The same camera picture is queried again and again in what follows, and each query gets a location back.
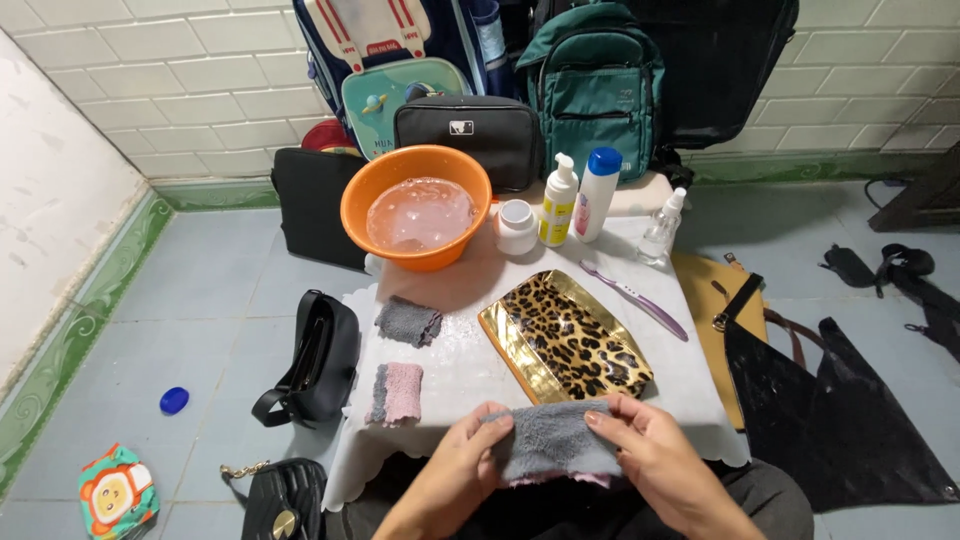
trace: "gold metallic pouch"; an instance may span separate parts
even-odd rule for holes
[[[627,329],[560,270],[539,272],[477,318],[534,404],[639,396],[653,379]]]

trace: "green tile border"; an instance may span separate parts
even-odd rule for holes
[[[940,154],[772,154],[758,156],[694,155],[689,167],[696,171],[694,185],[737,183],[822,182],[871,180],[913,176],[924,171]]]
[[[0,500],[172,216],[147,191],[12,389],[0,417]]]
[[[154,189],[176,211],[274,209],[280,206],[280,199],[269,179],[159,184]]]
[[[940,154],[880,154],[874,151],[759,155],[692,154],[684,157],[697,173],[696,185],[831,182],[911,176]],[[272,209],[280,206],[267,178],[154,185],[176,211]]]

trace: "dark pants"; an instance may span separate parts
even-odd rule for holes
[[[403,494],[425,459],[394,454],[363,495],[328,513],[327,538],[367,540]],[[810,540],[813,513],[788,475],[757,459],[733,469],[709,463],[736,501],[768,540]],[[663,524],[626,480],[611,489],[569,479],[497,490],[453,537],[457,540],[644,540],[682,536]]]

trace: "orange plastic basin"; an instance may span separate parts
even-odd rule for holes
[[[451,242],[432,250],[403,253],[377,247],[367,235],[367,212],[384,191],[410,178],[433,177],[459,184],[473,199],[478,213],[470,227]],[[349,237],[367,253],[417,272],[433,272],[460,257],[467,242],[490,212],[490,178],[480,163],[459,150],[421,144],[398,148],[366,165],[347,184],[340,219]]]

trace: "person's hands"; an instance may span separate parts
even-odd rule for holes
[[[763,538],[673,416],[623,394],[602,399],[613,417],[588,411],[587,425],[619,447],[617,463],[664,523],[695,540]]]
[[[514,418],[480,419],[504,410],[486,402],[454,424],[373,539],[432,540],[456,532],[500,484],[490,448],[514,428]]]

